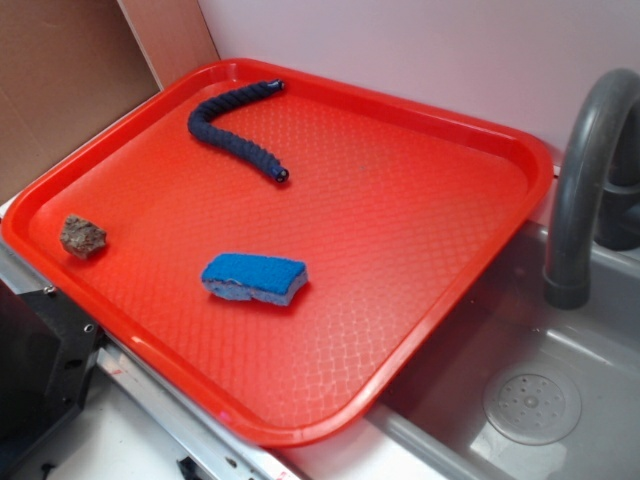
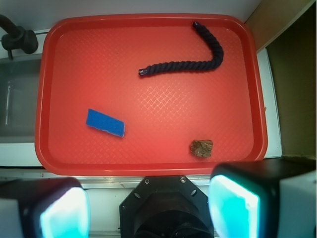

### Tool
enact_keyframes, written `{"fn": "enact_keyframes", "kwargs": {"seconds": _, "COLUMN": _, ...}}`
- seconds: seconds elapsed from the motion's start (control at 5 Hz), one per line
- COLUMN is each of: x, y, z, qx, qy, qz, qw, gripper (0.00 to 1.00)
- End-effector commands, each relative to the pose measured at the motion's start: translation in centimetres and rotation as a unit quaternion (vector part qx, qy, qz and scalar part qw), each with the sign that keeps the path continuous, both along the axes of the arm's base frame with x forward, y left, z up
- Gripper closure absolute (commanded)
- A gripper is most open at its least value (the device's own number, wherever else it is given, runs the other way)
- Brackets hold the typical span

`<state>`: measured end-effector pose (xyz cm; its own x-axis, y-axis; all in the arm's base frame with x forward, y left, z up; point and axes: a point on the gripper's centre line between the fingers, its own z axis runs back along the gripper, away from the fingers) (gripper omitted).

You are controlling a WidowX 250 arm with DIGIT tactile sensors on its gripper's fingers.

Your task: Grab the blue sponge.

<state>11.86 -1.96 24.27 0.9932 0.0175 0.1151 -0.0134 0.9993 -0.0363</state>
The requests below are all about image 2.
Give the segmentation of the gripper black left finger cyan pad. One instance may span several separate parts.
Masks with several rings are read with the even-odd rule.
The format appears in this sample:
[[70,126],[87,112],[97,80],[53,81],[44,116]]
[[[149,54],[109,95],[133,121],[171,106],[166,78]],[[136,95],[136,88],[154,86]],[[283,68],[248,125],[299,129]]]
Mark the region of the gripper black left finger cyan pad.
[[75,178],[0,183],[2,238],[87,238],[90,205]]

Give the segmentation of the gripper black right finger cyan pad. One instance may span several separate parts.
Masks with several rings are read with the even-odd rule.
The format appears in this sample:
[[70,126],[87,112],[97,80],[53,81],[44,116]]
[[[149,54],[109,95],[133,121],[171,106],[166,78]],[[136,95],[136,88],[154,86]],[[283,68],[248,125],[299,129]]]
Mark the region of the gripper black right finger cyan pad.
[[307,158],[217,165],[208,190],[211,221],[222,238],[314,238],[317,163]]

